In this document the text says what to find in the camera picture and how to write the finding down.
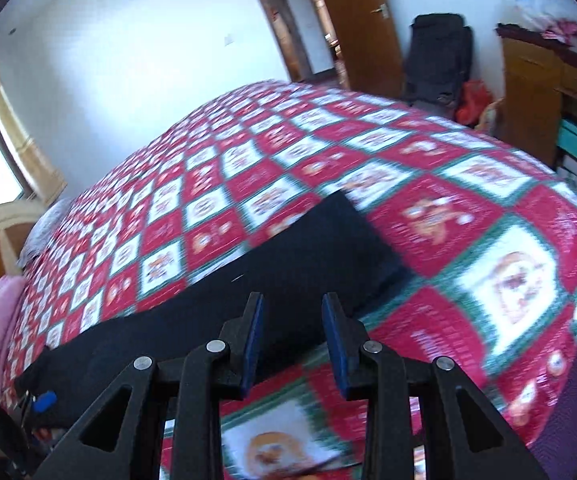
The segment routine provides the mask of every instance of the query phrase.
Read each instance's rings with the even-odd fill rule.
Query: bedspread
[[[32,267],[5,400],[44,345],[157,306],[338,189],[415,272],[363,319],[371,337],[412,358],[453,356],[533,441],[577,350],[577,195],[486,134],[281,82],[198,108],[75,201]],[[277,446],[302,465],[356,463],[364,410],[342,402],[315,349],[222,407],[228,471],[261,478]]]

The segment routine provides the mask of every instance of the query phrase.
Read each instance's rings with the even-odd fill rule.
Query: drawer handle
[[[537,61],[535,61],[529,57],[522,56],[522,57],[520,57],[520,59],[526,61],[527,63],[531,63],[531,65],[536,65],[536,66],[539,66],[540,68],[546,68],[544,65],[542,65],[542,63],[538,63]]]

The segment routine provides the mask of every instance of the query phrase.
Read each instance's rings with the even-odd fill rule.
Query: brown door
[[[275,38],[286,68],[293,81],[301,81],[313,75],[307,50],[302,43],[302,36],[297,30],[295,17],[287,0],[260,0],[266,11],[270,25],[275,32]]]
[[[387,0],[325,0],[352,90],[397,98],[402,93],[400,44]]]

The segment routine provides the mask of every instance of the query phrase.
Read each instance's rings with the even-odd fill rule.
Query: gray pillow
[[[40,217],[24,242],[20,259],[17,260],[19,267],[23,269],[46,249],[50,237],[71,210],[72,205],[73,200],[58,200]]]

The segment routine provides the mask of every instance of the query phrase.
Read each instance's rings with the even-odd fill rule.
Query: door handle
[[[382,13],[382,18],[385,20],[389,18],[389,8],[387,7],[387,4],[382,4],[377,9],[371,10],[371,14],[377,14],[378,12]]]

